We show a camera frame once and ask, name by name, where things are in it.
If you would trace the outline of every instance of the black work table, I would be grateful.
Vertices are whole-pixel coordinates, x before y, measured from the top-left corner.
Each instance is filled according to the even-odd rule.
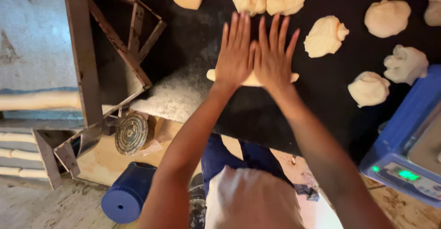
[[[222,25],[235,11],[232,0],[203,0],[197,11],[186,10],[173,0],[141,0],[168,23],[142,68],[155,86],[141,96],[134,108],[184,122],[206,97],[212,82],[206,72],[215,68]],[[381,0],[306,0],[291,16],[289,36],[301,29],[292,69],[300,74],[295,83],[300,96],[337,138],[355,162],[359,162],[378,136],[378,125],[388,120],[410,86],[394,84],[386,102],[358,108],[347,89],[363,71],[380,75],[383,60],[395,45],[412,46],[426,53],[430,63],[441,62],[441,27],[429,27],[423,14],[427,0],[404,0],[412,12],[409,25],[397,36],[380,39],[364,25],[364,15]],[[267,28],[271,17],[265,13]],[[303,41],[315,21],[335,15],[350,30],[336,54],[310,58]],[[251,19],[251,38],[257,39],[260,15]],[[265,147],[300,154],[291,129],[271,97],[262,88],[242,87],[227,104],[215,131]]]

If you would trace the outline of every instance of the person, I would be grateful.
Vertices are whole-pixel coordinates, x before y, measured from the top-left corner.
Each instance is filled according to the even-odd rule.
[[[342,226],[393,228],[351,159],[290,83],[291,59],[300,30],[292,35],[285,51],[290,18],[284,18],[280,32],[279,20],[276,14],[267,37],[262,17],[259,39],[252,42],[248,15],[233,13],[231,27],[225,23],[216,81],[166,150],[140,215],[140,228],[188,228],[188,184],[199,160],[208,192],[206,228],[304,228],[295,189],[271,152],[241,142],[242,161],[228,152],[220,136],[212,134],[223,108],[252,70],[289,122]]]

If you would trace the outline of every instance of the finger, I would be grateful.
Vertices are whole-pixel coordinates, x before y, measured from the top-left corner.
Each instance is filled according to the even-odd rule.
[[[223,24],[223,32],[222,32],[222,43],[220,48],[226,49],[228,46],[228,23]]]
[[[242,42],[243,37],[243,27],[245,25],[245,13],[241,12],[239,14],[239,24],[237,26],[236,39],[234,42],[234,47],[240,47],[240,43]]]
[[[264,16],[262,16],[262,18],[260,18],[259,45],[262,50],[262,54],[265,55],[269,51],[269,48],[268,48],[268,38],[266,37],[265,17]]]
[[[285,52],[285,42],[286,42],[286,32],[288,31],[289,16],[285,16],[282,22],[282,27],[280,28],[279,34],[279,52]]]
[[[248,14],[245,14],[245,25],[243,28],[243,36],[240,47],[245,49],[250,44],[250,34],[251,34],[251,19]]]
[[[289,43],[288,48],[286,49],[286,57],[288,59],[292,58],[292,54],[294,53],[295,43],[297,43],[297,39],[299,38],[300,28],[298,28],[294,34],[292,35],[291,42]]]
[[[233,12],[233,16],[231,18],[231,27],[230,27],[230,37],[228,39],[230,47],[233,47],[234,40],[236,39],[236,33],[237,33],[237,21],[239,20],[239,16],[237,15],[237,12]]]
[[[248,69],[252,70],[254,66],[254,53],[256,52],[257,41],[253,40],[250,45],[250,53],[248,55]]]
[[[260,70],[262,68],[262,50],[261,45],[256,44],[255,50],[254,50],[254,69]]]
[[[277,38],[279,36],[279,20],[280,14],[277,13],[273,18],[273,23],[271,24],[271,29],[269,31],[269,48],[271,50],[277,49]]]

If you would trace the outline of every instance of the hand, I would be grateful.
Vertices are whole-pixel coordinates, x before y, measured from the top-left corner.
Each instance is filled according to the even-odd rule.
[[[224,24],[215,83],[236,90],[251,74],[257,43],[250,47],[250,30],[250,16],[244,12],[240,16],[233,13],[230,32],[228,23]]]
[[[259,45],[254,56],[254,72],[263,87],[272,95],[291,85],[291,61],[295,43],[299,38],[300,29],[292,35],[285,52],[286,32],[289,16],[285,16],[280,34],[278,34],[280,14],[273,18],[271,30],[266,37],[265,18],[262,16],[259,24]]]

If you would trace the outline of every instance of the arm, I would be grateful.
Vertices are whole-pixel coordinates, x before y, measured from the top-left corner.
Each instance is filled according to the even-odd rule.
[[[255,44],[250,47],[250,17],[233,13],[231,31],[223,27],[216,82],[166,150],[139,218],[139,228],[187,228],[188,184],[208,136],[240,84],[250,75]]]
[[[288,120],[309,168],[334,205],[344,228],[393,228],[373,201],[358,170],[341,145],[302,102],[290,84],[291,60],[299,29],[284,51],[289,17],[278,34],[280,15],[275,15],[266,37],[265,21],[259,26],[259,45],[254,58],[257,79],[265,86]]]

